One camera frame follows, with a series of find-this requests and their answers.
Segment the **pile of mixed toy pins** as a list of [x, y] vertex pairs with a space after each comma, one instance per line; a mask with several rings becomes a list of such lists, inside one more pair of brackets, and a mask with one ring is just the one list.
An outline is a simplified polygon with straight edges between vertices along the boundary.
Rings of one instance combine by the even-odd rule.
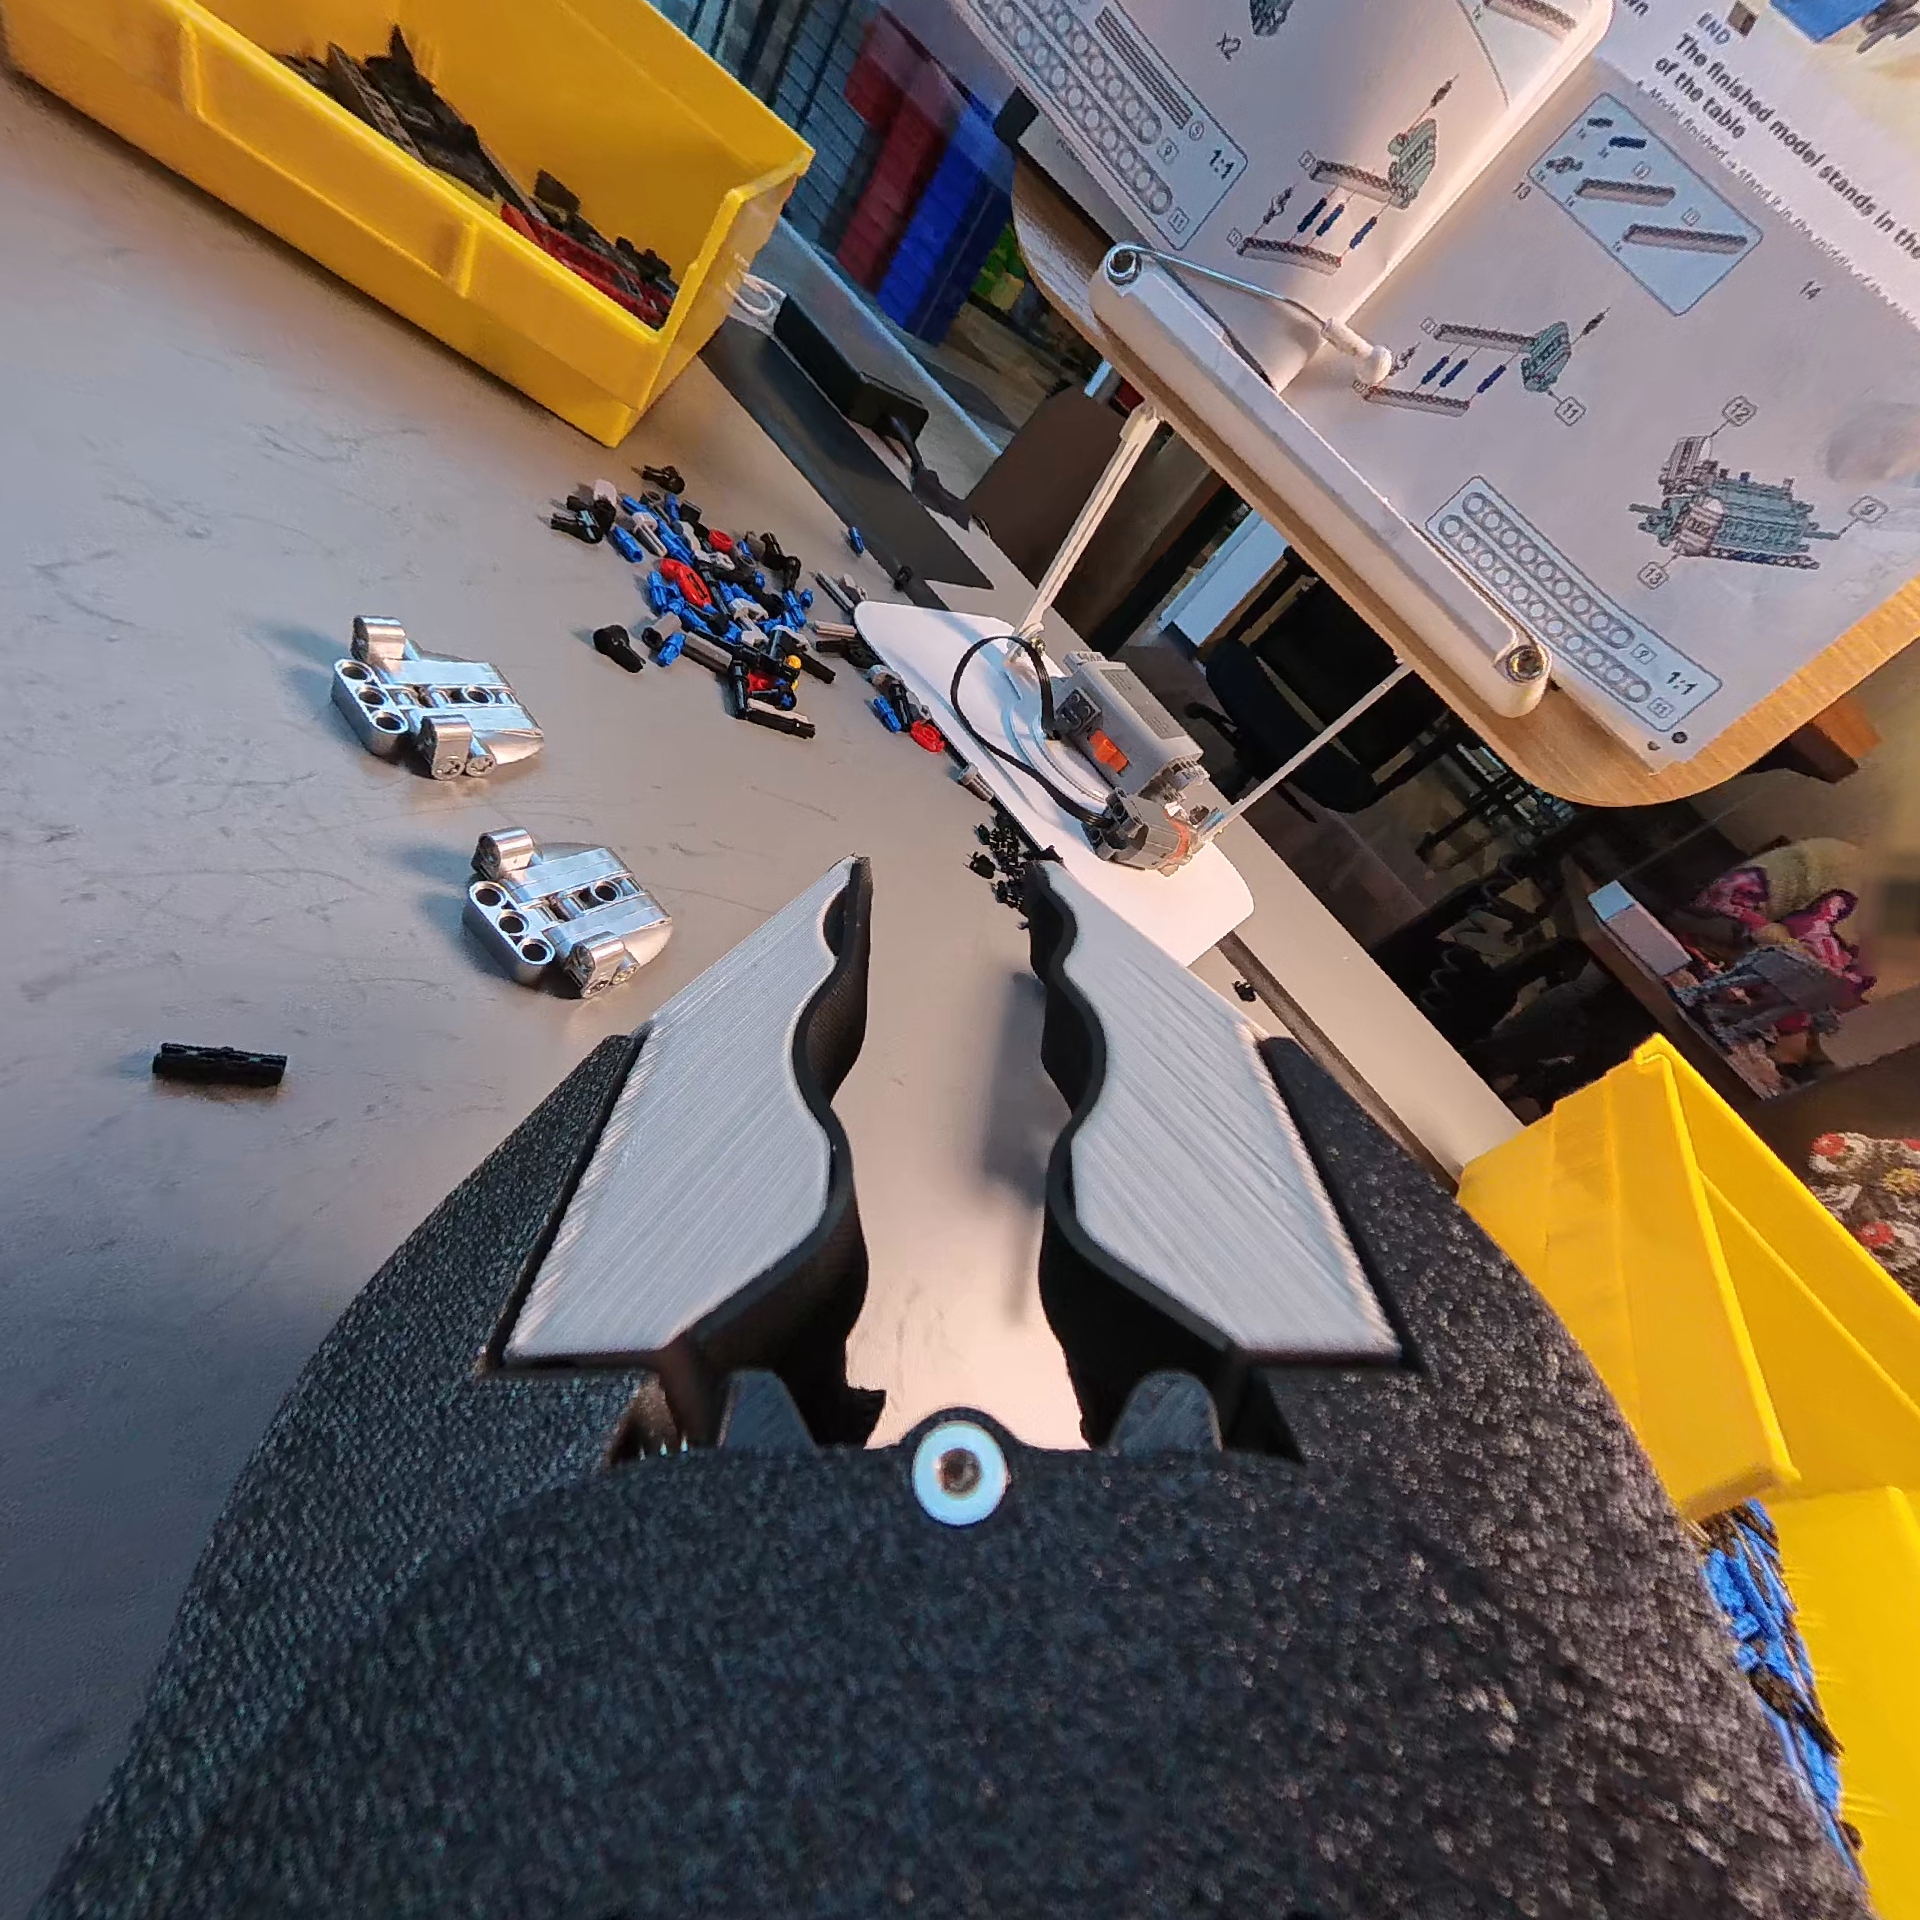
[[893, 739], [954, 763], [954, 779], [992, 803], [982, 774], [946, 740], [906, 681], [860, 628], [814, 612], [802, 562], [773, 532], [711, 525], [682, 492], [675, 466], [644, 466], [644, 492], [609, 482], [565, 492], [548, 529], [615, 552], [632, 573], [644, 612], [595, 631], [595, 648], [622, 669], [699, 661], [721, 684], [730, 717], [786, 739], [814, 739], [802, 691], [855, 676], [864, 706]]

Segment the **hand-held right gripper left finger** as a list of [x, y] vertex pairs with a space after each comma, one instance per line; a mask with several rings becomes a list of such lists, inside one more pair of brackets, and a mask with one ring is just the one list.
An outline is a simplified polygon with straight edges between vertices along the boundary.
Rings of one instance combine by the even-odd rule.
[[708, 1445], [740, 1371], [864, 1445], [849, 1382], [867, 1247], [834, 1096], [867, 1027], [875, 868], [815, 886], [659, 1003], [500, 1324], [509, 1371], [641, 1371], [659, 1444]]

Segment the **black office chair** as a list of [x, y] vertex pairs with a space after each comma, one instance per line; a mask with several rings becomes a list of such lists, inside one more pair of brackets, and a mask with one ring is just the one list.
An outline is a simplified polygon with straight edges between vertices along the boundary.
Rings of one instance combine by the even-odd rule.
[[[1368, 691], [1377, 681], [1377, 669], [1362, 669], [1358, 684], [1335, 688], [1331, 706], [1315, 708], [1302, 691], [1292, 691], [1253, 653], [1253, 647], [1222, 640], [1204, 658], [1204, 681], [1212, 695], [1208, 726], [1222, 735], [1228, 752], [1223, 790], [1237, 799]], [[1351, 717], [1318, 755], [1292, 768], [1282, 779], [1282, 794], [1291, 803], [1310, 799], [1318, 811], [1362, 814], [1398, 779], [1407, 779], [1398, 763], [1420, 755], [1420, 740], [1429, 728], [1434, 713], [1425, 684], [1398, 681], [1382, 701]]]

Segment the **yellow bin with black beams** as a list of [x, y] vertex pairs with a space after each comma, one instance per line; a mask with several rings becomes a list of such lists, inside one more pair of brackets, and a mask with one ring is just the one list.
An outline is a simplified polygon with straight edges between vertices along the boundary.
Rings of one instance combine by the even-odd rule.
[[[2, 31], [23, 76], [607, 448], [708, 347], [814, 163], [653, 2], [2, 2]], [[517, 186], [553, 172], [664, 255], [664, 320], [286, 64], [392, 31]]]

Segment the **black power adapter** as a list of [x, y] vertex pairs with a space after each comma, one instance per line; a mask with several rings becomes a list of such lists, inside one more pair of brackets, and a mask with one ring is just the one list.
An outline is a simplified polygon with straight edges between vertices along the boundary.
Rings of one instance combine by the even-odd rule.
[[863, 373], [793, 292], [785, 292], [771, 337], [844, 421], [898, 445], [917, 445], [926, 421], [923, 401]]

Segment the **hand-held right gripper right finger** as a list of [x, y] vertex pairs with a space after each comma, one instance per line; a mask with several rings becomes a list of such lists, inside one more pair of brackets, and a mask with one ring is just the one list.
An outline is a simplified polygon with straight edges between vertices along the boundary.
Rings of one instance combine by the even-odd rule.
[[1384, 1371], [1405, 1335], [1272, 1073], [1262, 1032], [1064, 865], [1023, 874], [1066, 1108], [1039, 1285], [1088, 1445], [1145, 1377], [1191, 1377], [1223, 1444], [1272, 1454], [1266, 1371]]

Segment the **printed instruction sheet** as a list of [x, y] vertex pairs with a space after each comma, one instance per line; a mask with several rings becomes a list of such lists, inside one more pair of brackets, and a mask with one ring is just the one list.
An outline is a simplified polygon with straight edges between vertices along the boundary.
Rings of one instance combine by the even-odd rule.
[[1918, 323], [1918, 2], [1616, 2], [1599, 58]]

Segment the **stack of red blue crates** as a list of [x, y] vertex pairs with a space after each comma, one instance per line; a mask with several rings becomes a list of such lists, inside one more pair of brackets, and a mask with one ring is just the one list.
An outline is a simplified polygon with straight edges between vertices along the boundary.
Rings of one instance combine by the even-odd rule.
[[867, 2], [836, 85], [855, 140], [823, 237], [912, 338], [943, 341], [1013, 223], [1008, 76], [960, 2]]

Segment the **grey orange toy motor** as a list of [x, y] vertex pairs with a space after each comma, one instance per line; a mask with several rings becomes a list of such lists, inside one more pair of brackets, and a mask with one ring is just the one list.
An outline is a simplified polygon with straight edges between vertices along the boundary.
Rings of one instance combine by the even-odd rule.
[[1110, 794], [1107, 806], [1083, 824], [1097, 860], [1121, 868], [1174, 874], [1228, 824], [1222, 803], [1151, 799], [1145, 794]]

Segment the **colourful cloth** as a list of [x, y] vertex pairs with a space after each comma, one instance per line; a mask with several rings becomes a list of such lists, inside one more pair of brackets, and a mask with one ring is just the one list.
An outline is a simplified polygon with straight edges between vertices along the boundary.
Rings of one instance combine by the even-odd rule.
[[1848, 1003], [1871, 994], [1853, 915], [1865, 853], [1836, 837], [1810, 837], [1752, 853], [1701, 888], [1675, 915], [1681, 943], [1715, 964], [1746, 946], [1800, 946], [1845, 984]]

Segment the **small white box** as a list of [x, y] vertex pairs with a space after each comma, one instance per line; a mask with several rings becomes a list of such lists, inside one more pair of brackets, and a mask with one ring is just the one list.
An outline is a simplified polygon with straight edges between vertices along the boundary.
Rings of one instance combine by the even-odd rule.
[[1610, 881], [1589, 891], [1587, 906], [1599, 934], [1645, 972], [1669, 979], [1691, 971], [1696, 952], [1626, 886]]

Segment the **pile of blue black pins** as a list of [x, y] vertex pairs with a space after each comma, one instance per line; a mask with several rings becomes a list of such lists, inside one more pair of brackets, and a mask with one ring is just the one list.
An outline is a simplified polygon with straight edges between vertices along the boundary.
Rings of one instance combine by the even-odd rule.
[[1705, 1582], [1736, 1649], [1736, 1669], [1762, 1703], [1800, 1785], [1837, 1818], [1840, 1743], [1819, 1703], [1815, 1673], [1782, 1575], [1782, 1547], [1759, 1502], [1701, 1520]]

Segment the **open instruction booklet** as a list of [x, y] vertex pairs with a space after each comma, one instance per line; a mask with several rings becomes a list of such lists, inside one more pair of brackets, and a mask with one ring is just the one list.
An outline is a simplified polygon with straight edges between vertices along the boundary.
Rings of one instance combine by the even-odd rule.
[[1259, 374], [1645, 763], [1918, 573], [1918, 323], [1599, 58], [1614, 2], [960, 2], [1118, 212], [1143, 358]]

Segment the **silver toy engine block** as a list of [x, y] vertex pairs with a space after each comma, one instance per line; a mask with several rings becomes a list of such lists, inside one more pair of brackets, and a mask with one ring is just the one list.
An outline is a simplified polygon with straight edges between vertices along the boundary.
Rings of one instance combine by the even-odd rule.
[[607, 845], [546, 845], [490, 829], [474, 845], [465, 927], [518, 987], [592, 998], [674, 941], [674, 918]]
[[477, 779], [541, 755], [540, 721], [490, 661], [425, 653], [392, 617], [354, 619], [333, 706], [372, 757], [430, 779]]

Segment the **yellow bin with small pins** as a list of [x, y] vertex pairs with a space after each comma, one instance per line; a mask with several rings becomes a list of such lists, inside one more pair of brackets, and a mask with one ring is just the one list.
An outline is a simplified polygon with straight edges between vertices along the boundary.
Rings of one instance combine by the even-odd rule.
[[1881, 1915], [1918, 1915], [1918, 1304], [1669, 1045], [1469, 1163], [1691, 1520], [1762, 1502]]

